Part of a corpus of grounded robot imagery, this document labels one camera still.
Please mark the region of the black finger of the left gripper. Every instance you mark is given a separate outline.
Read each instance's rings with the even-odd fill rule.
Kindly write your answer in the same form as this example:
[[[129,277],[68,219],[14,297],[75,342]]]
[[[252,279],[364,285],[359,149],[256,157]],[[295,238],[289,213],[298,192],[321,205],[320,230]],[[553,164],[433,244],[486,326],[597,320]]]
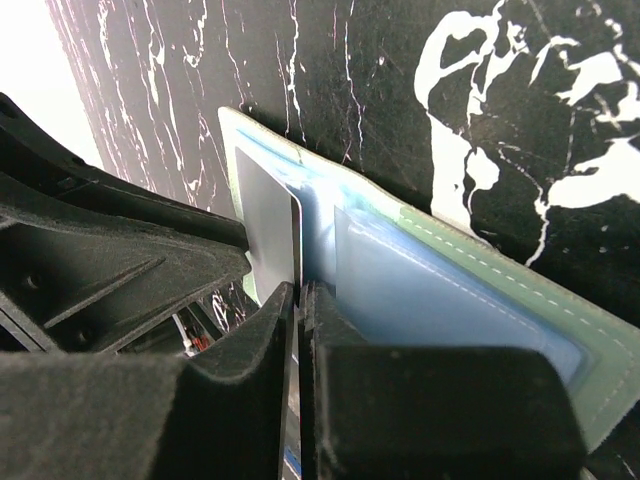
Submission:
[[[93,167],[1,96],[1,172],[65,203],[246,250],[240,222],[182,204]]]
[[[115,352],[249,269],[233,220],[125,195],[110,215],[1,179],[1,327],[29,352]]]

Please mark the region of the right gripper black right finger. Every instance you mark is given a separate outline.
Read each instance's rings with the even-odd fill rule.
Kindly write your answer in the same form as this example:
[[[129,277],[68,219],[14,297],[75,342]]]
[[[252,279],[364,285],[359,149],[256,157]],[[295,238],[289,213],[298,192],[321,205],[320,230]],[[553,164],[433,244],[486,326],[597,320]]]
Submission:
[[[585,443],[541,354],[368,343],[317,282],[300,294],[306,479],[576,479]]]

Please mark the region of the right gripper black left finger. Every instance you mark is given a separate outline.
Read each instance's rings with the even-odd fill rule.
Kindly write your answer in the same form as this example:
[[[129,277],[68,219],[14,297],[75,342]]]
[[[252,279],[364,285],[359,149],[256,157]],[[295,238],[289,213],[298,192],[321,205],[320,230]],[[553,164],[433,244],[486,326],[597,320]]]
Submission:
[[[193,358],[5,353],[5,479],[277,479],[293,288]]]

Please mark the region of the green card holder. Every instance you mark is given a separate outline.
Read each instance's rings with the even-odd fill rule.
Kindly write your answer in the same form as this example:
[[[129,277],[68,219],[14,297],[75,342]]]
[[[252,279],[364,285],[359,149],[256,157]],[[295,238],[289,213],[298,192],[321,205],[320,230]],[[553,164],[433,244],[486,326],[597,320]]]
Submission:
[[[257,303],[317,281],[374,343],[537,351],[590,450],[638,420],[636,327],[244,113],[218,118]]]

